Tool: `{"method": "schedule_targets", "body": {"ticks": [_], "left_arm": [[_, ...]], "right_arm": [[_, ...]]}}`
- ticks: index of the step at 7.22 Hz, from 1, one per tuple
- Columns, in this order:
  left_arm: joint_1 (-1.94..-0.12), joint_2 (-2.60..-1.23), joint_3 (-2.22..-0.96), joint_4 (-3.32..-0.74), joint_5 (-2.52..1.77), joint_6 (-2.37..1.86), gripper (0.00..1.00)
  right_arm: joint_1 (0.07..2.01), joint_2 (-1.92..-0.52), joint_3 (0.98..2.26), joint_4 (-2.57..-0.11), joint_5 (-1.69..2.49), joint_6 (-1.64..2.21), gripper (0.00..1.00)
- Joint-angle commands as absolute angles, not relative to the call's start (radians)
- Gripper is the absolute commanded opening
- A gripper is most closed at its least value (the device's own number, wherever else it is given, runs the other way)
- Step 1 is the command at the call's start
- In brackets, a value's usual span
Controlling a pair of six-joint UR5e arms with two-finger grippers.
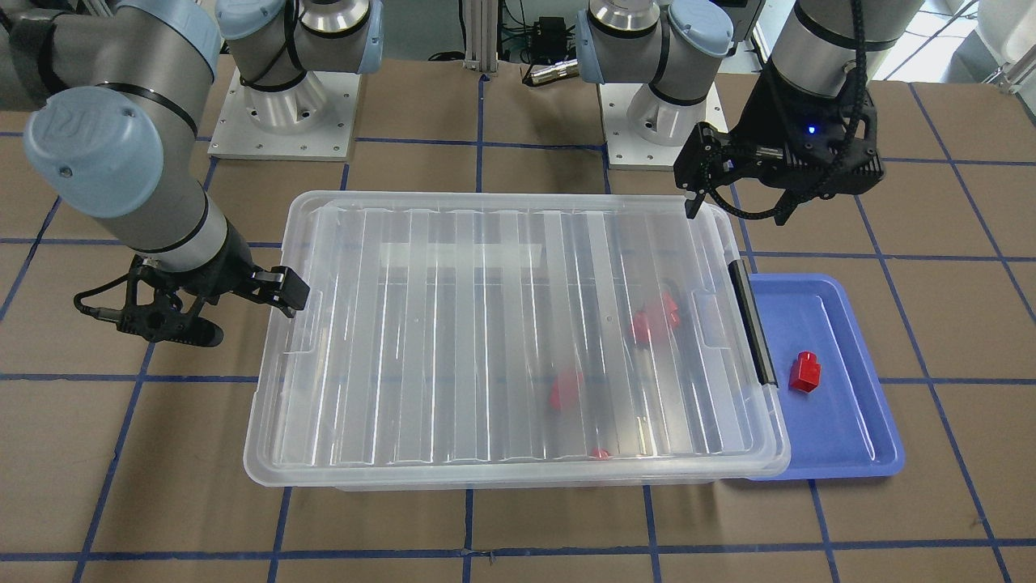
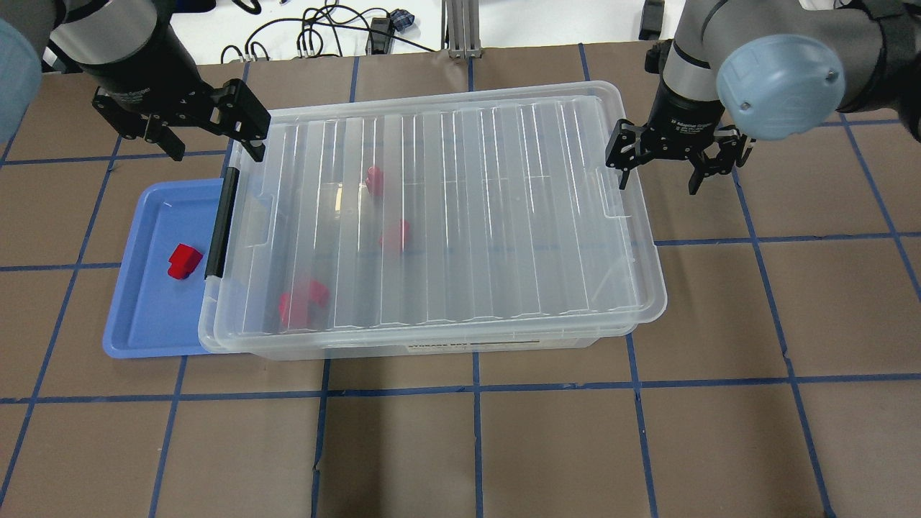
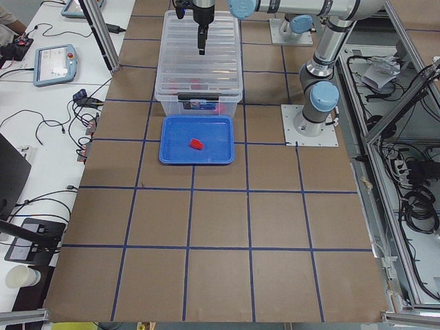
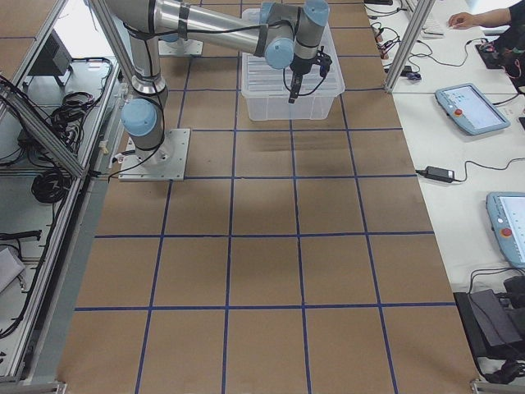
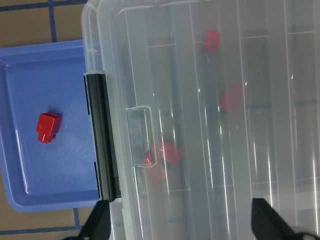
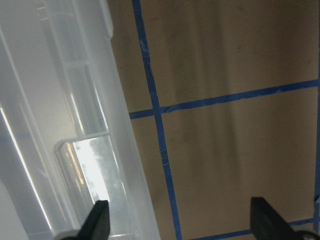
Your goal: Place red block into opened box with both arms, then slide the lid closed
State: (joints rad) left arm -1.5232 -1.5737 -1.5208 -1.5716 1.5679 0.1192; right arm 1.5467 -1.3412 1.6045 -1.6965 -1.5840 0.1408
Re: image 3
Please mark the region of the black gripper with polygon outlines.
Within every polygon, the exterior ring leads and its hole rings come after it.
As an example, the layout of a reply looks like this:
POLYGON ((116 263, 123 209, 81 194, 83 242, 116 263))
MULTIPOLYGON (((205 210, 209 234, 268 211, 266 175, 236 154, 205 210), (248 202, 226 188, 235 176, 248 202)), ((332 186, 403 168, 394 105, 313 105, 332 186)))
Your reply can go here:
MULTIPOLYGON (((192 10, 192 17, 198 24, 211 24, 215 17, 214 0, 175 0, 173 1, 178 19, 183 19, 185 11, 192 10)), ((206 53, 208 26, 199 25, 197 31, 197 47, 200 55, 206 53)))

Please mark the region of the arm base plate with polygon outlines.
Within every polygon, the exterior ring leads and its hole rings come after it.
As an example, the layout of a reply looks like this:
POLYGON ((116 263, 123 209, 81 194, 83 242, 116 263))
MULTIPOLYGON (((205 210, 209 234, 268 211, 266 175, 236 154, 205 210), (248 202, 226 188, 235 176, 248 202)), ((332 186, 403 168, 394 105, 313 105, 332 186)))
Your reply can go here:
POLYGON ((310 29, 313 19, 309 15, 299 15, 290 19, 270 19, 269 28, 272 44, 311 47, 313 40, 310 29))
POLYGON ((287 146, 339 147, 336 135, 338 120, 330 113, 320 124, 311 123, 303 117, 301 104, 282 104, 281 113, 287 146))

